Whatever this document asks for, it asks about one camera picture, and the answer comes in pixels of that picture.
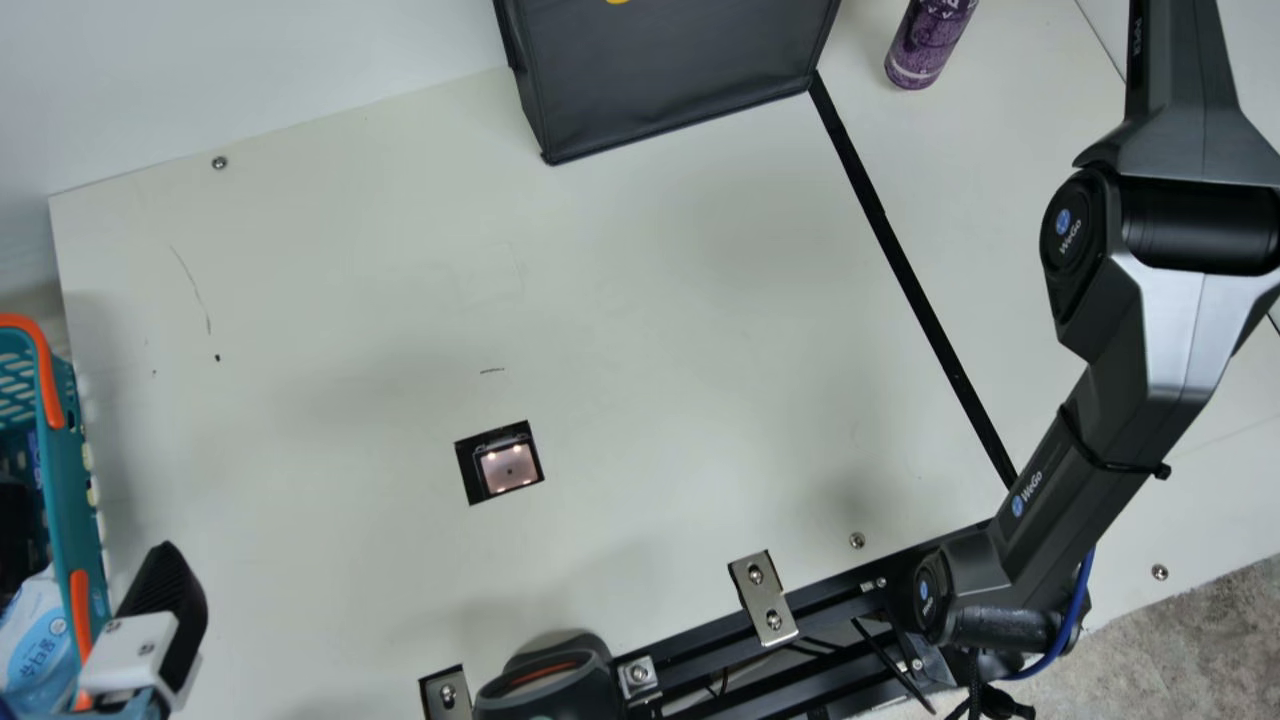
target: robotic arm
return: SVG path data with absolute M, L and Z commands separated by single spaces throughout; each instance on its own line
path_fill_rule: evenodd
M 1240 111 L 1215 0 L 1134 0 L 1128 65 L 1124 123 L 1041 228 L 1059 340 L 1088 369 L 991 524 L 916 569 L 934 642 L 983 647 L 963 637 L 983 611 L 1066 605 L 1280 293 L 1280 155 Z

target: black mark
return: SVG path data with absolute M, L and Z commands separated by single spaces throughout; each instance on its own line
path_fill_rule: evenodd
M 200 286 L 196 284 L 196 277 L 191 274 L 191 268 L 187 266 L 187 261 L 182 259 L 182 255 L 178 255 L 178 249 L 170 245 L 169 250 L 178 259 L 178 264 L 182 265 L 182 272 L 187 273 L 191 290 L 196 292 L 196 302 L 200 302 L 200 309 L 205 311 L 205 334 L 214 334 L 214 320 L 209 316 L 209 307 L 205 306 L 205 299 L 200 296 Z

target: purple spray bottle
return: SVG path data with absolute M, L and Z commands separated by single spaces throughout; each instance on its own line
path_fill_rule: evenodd
M 910 1 L 884 58 L 884 72 L 899 87 L 922 90 L 938 79 L 978 0 Z

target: white wall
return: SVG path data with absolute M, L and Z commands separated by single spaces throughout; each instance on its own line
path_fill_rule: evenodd
M 54 192 L 503 60 L 485 0 L 0 0 L 0 306 L 60 311 Z

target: metal bracket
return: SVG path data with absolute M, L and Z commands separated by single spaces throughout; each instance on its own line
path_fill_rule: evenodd
M 787 598 L 782 596 L 782 580 L 769 551 L 730 562 L 728 574 L 737 585 L 737 598 L 751 618 L 762 646 L 773 647 L 800 634 Z
M 653 659 L 646 655 L 618 666 L 618 685 L 627 701 L 652 700 L 649 694 L 658 689 L 658 670 L 653 666 Z
M 471 691 L 461 665 L 420 679 L 417 689 L 426 720 L 471 720 Z

